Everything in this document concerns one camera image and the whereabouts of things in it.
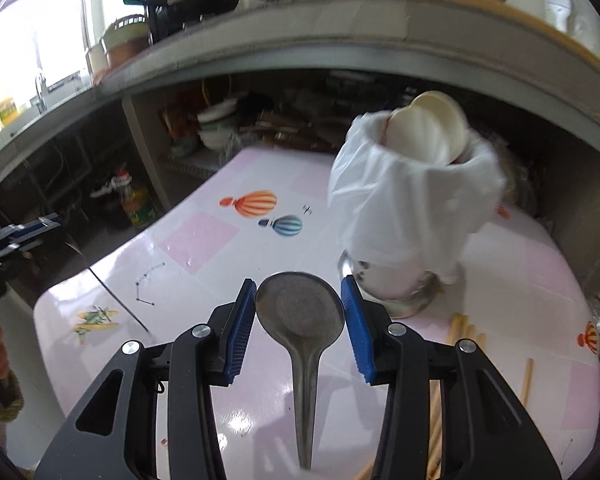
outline cooking oil bottle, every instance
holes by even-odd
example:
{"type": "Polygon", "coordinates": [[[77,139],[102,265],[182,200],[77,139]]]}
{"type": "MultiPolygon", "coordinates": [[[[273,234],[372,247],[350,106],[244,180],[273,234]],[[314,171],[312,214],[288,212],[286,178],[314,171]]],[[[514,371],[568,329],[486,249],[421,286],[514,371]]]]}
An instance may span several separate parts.
{"type": "Polygon", "coordinates": [[[126,169],[118,171],[114,177],[114,187],[120,193],[122,209],[137,229],[143,229],[157,218],[154,201],[149,190],[142,184],[131,184],[132,178],[126,169]]]}

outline metal screw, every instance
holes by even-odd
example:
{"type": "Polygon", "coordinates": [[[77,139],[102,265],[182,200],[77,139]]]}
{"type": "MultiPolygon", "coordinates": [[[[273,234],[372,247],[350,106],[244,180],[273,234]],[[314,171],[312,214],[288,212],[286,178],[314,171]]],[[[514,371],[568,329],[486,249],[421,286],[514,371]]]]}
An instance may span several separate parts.
{"type": "Polygon", "coordinates": [[[389,334],[395,336],[401,336],[407,333],[407,327],[405,327],[402,323],[391,323],[386,330],[389,334]]]}
{"type": "Polygon", "coordinates": [[[463,352],[466,352],[467,354],[474,353],[476,349],[475,343],[470,339],[462,339],[458,346],[463,352]]]}
{"type": "Polygon", "coordinates": [[[191,330],[193,337],[203,338],[211,334],[211,327],[209,325],[196,325],[191,330]]]}
{"type": "Polygon", "coordinates": [[[122,353],[131,355],[135,354],[140,349],[140,343],[138,341],[127,341],[122,345],[122,353]]]}

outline hot air balloon print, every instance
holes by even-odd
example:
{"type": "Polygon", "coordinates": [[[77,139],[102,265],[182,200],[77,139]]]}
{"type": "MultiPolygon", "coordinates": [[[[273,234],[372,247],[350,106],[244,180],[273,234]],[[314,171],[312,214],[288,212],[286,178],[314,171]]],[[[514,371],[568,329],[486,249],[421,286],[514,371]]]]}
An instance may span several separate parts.
{"type": "Polygon", "coordinates": [[[598,354],[598,332],[592,322],[588,322],[584,333],[578,334],[578,346],[587,345],[589,350],[598,354]]]}
{"type": "Polygon", "coordinates": [[[260,227],[271,225],[280,236],[296,236],[302,230],[302,220],[296,215],[285,215],[270,221],[264,218],[258,222],[260,227]]]}
{"type": "Polygon", "coordinates": [[[498,207],[496,208],[496,213],[498,213],[498,215],[500,215],[505,220],[509,220],[511,218],[511,213],[509,213],[509,211],[507,211],[507,209],[502,204],[498,204],[498,207]]]}
{"type": "Polygon", "coordinates": [[[231,196],[226,196],[220,201],[222,207],[229,207],[233,205],[235,210],[246,218],[256,218],[258,216],[264,216],[273,208],[275,208],[278,202],[277,197],[266,189],[260,191],[254,191],[252,193],[241,196],[239,199],[234,200],[231,196]]]}

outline blue hot air balloon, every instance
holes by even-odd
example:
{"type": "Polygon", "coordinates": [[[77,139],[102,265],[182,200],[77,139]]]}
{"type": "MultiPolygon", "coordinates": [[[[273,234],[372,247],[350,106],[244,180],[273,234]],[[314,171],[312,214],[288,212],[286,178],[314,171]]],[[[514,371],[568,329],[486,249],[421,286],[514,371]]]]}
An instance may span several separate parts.
{"type": "Polygon", "coordinates": [[[269,221],[264,218],[258,222],[261,227],[271,225],[273,230],[280,236],[296,236],[302,230],[302,220],[296,215],[285,215],[269,221]]]}

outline white plastic bag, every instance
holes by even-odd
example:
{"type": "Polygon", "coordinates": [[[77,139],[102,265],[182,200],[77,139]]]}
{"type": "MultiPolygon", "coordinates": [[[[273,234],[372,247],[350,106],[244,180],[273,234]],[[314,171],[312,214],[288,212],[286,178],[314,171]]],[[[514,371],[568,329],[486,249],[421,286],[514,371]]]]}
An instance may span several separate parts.
{"type": "Polygon", "coordinates": [[[387,267],[420,261],[453,283],[465,239],[491,217],[505,177],[475,132],[463,164],[432,166],[392,152],[380,144],[390,116],[356,118],[331,168],[328,203],[340,243],[355,260],[387,267]]]}

